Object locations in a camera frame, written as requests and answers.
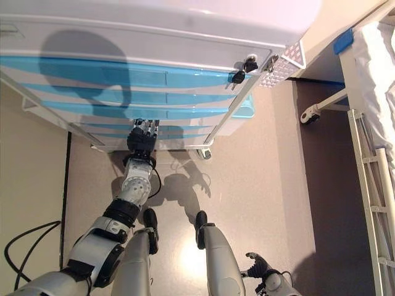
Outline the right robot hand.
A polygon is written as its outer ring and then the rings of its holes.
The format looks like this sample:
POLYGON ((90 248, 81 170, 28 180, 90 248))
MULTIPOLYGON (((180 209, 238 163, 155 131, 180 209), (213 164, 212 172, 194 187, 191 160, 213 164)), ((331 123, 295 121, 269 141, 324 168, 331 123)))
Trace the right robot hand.
POLYGON ((262 282, 265 282, 269 276, 280 274, 278 270, 271 268, 267 261, 259 254, 248 252, 246 253, 246 257, 254 260, 254 263, 249 269, 240 272, 242 278, 261 279, 262 282))

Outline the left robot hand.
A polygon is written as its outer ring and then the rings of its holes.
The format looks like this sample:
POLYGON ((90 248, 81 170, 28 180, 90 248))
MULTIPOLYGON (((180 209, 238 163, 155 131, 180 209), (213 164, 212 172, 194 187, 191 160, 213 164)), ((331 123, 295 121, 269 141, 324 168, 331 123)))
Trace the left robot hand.
POLYGON ((159 120, 135 119, 133 128, 127 137, 128 149, 151 153, 158 137, 159 123, 159 120))

